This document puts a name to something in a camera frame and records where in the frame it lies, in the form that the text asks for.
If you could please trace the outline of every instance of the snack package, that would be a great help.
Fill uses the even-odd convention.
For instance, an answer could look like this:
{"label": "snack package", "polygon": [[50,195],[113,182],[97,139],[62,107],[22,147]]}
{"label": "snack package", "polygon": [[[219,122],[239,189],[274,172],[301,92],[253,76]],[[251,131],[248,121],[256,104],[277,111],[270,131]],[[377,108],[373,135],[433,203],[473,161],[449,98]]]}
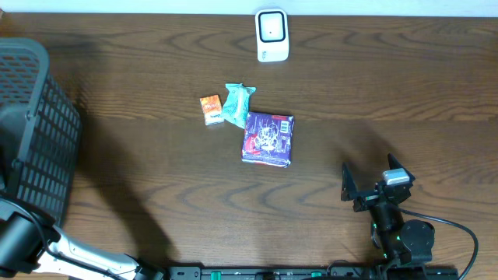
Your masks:
{"label": "snack package", "polygon": [[221,102],[219,96],[208,96],[201,98],[202,112],[204,112],[205,125],[218,124],[224,119],[221,115]]}
{"label": "snack package", "polygon": [[242,84],[226,84],[225,87],[228,89],[228,97],[223,105],[222,116],[239,128],[244,128],[249,112],[249,97],[256,88],[245,87]]}
{"label": "snack package", "polygon": [[278,167],[290,165],[294,117],[249,112],[242,161]]}

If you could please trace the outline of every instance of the green component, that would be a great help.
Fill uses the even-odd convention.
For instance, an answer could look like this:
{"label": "green component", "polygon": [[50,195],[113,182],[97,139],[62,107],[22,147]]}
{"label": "green component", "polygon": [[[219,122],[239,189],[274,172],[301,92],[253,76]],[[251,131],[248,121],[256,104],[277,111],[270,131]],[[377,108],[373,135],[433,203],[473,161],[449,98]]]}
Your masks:
{"label": "green component", "polygon": [[221,272],[211,272],[211,280],[221,280]]}

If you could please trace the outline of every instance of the barcode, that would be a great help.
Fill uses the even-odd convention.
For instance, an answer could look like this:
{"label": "barcode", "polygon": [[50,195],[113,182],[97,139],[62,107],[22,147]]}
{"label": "barcode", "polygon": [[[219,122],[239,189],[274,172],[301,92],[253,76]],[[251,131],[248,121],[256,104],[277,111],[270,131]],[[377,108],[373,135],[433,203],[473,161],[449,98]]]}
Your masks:
{"label": "barcode", "polygon": [[280,132],[289,133],[289,122],[288,121],[282,121],[280,123]]}

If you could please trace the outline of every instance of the wood grain surface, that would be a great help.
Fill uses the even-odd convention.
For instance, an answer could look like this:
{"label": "wood grain surface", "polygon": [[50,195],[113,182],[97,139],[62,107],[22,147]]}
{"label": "wood grain surface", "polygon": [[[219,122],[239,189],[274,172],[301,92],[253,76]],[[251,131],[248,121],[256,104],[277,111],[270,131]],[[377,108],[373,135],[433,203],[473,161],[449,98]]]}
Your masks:
{"label": "wood grain surface", "polygon": [[[417,177],[402,206],[474,230],[468,278],[498,278],[498,19],[292,16],[289,31],[289,59],[262,64],[252,16],[5,14],[0,35],[39,40],[82,112],[65,230],[162,265],[372,261],[340,164],[369,187],[393,152]],[[199,97],[224,101],[226,82],[295,116],[288,169],[242,163],[243,131],[204,125]],[[433,264],[462,271],[471,238],[434,226]]]}

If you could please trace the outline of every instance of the white device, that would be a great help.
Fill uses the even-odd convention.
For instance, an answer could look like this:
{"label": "white device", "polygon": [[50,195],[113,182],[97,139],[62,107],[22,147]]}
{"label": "white device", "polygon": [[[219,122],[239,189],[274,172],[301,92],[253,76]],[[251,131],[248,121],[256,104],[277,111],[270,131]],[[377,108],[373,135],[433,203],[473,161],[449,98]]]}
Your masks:
{"label": "white device", "polygon": [[289,57],[287,14],[281,9],[264,9],[256,14],[258,60],[284,61]]}

